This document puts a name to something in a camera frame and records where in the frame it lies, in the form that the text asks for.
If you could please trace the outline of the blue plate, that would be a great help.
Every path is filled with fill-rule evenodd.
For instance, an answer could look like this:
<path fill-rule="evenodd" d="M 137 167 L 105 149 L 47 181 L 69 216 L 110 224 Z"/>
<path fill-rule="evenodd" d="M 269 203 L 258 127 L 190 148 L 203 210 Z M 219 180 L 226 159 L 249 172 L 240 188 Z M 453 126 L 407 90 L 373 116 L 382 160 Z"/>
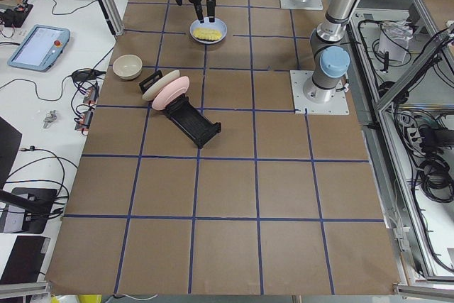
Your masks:
<path fill-rule="evenodd" d="M 195 20 L 190 25 L 189 32 L 195 41 L 211 45 L 221 42 L 226 37 L 227 26 L 219 18 L 216 18 L 214 22 L 210 22 L 206 17 L 203 23 Z"/>

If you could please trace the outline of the yellow corn bread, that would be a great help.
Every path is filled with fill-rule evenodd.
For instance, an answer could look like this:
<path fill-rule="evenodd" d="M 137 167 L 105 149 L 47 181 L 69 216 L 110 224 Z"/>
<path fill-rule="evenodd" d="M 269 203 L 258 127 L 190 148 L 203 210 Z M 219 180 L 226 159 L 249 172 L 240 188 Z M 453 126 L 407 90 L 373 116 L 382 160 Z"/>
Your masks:
<path fill-rule="evenodd" d="M 213 28 L 198 27 L 192 31 L 194 38 L 202 41 L 214 42 L 222 39 L 223 34 L 221 31 Z"/>

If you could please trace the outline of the pink plate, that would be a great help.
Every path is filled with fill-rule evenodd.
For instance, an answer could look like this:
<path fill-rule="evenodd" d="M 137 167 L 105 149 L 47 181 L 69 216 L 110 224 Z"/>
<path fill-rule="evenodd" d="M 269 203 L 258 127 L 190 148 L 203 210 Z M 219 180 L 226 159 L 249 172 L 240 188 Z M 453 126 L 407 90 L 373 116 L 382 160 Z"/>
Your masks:
<path fill-rule="evenodd" d="M 162 111 L 177 97 L 185 94 L 189 88 L 190 81 L 187 76 L 179 77 L 162 88 L 152 102 L 154 110 Z"/>

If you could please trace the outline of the cream plate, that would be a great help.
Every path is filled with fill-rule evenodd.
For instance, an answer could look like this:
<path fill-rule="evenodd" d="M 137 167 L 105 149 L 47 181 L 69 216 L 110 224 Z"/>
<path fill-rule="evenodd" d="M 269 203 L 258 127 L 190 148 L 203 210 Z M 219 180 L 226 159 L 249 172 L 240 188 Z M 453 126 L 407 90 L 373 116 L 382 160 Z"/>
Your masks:
<path fill-rule="evenodd" d="M 153 101 L 165 86 L 167 86 L 169 83 L 173 82 L 179 77 L 180 77 L 179 70 L 171 71 L 165 76 L 162 76 L 156 82 L 154 82 L 148 89 L 145 90 L 144 94 L 142 95 L 142 99 L 144 101 Z"/>

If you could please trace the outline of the beige round bowl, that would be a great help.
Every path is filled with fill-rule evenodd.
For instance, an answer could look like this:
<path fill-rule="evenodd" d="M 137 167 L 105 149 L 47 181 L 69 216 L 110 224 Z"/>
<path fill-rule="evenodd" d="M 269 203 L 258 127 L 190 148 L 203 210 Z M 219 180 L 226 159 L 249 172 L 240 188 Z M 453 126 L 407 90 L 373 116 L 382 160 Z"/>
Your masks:
<path fill-rule="evenodd" d="M 143 69 L 143 62 L 137 55 L 122 55 L 113 63 L 113 72 L 123 80 L 137 78 Z"/>

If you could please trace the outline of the black dish rack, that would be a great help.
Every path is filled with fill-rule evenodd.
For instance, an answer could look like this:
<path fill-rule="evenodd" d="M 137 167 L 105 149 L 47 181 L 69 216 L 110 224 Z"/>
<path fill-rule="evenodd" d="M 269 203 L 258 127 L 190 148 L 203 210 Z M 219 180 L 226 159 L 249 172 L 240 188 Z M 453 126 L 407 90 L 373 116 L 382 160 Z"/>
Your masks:
<path fill-rule="evenodd" d="M 142 94 L 162 76 L 164 74 L 158 70 L 140 82 L 139 87 Z M 199 149 L 203 148 L 216 134 L 221 132 L 221 123 L 212 123 L 200 114 L 190 104 L 187 92 L 177 97 L 161 112 L 190 138 Z"/>

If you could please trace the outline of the near teach pendant tablet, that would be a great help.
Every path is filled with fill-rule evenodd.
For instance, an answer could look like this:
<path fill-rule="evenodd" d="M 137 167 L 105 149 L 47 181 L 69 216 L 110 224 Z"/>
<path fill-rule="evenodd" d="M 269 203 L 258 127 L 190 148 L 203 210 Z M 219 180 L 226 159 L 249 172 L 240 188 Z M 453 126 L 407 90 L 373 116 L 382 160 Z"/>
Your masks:
<path fill-rule="evenodd" d="M 55 64 L 70 36 L 67 28 L 36 24 L 8 59 L 7 65 L 45 72 Z"/>

